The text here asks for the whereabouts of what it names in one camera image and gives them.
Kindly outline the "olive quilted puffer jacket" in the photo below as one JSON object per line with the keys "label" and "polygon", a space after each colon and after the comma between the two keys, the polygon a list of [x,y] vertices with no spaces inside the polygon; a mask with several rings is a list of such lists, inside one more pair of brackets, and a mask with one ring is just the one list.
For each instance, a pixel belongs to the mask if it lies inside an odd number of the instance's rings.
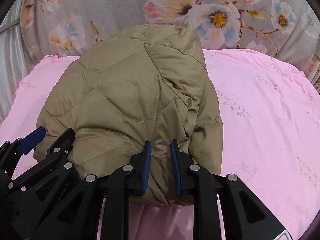
{"label": "olive quilted puffer jacket", "polygon": [[193,203],[176,192],[172,140],[200,166],[221,172],[219,101],[190,23],[137,25],[98,42],[65,70],[36,124],[47,131],[35,148],[37,161],[68,128],[75,131],[68,158],[80,177],[111,174],[149,140],[149,185],[138,203]]}

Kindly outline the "grey floral blanket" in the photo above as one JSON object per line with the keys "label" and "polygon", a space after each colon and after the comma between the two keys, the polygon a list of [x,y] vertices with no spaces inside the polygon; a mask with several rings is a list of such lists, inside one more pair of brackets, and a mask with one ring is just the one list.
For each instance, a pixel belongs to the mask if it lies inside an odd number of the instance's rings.
{"label": "grey floral blanket", "polygon": [[24,0],[22,37],[33,61],[81,55],[139,24],[191,23],[204,49],[246,48],[290,63],[319,88],[319,19],[306,0]]}

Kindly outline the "grey satin curtain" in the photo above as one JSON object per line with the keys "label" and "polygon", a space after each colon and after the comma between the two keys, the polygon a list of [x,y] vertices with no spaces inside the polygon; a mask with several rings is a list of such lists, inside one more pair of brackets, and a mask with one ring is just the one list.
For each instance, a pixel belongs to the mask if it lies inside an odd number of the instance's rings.
{"label": "grey satin curtain", "polygon": [[14,94],[20,81],[33,69],[20,27],[20,9],[23,0],[16,0],[1,23],[1,121],[10,112]]}

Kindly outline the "pink bed sheet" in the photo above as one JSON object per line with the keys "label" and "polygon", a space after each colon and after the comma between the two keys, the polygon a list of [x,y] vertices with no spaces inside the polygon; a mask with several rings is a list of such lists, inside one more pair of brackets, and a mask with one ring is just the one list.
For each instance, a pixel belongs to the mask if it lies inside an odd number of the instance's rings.
{"label": "pink bed sheet", "polygon": [[[303,72],[259,52],[204,50],[223,122],[221,175],[236,174],[299,239],[319,211],[319,95]],[[79,56],[45,56],[16,90],[1,144],[35,129]],[[192,206],[130,204],[130,239],[192,239]]]}

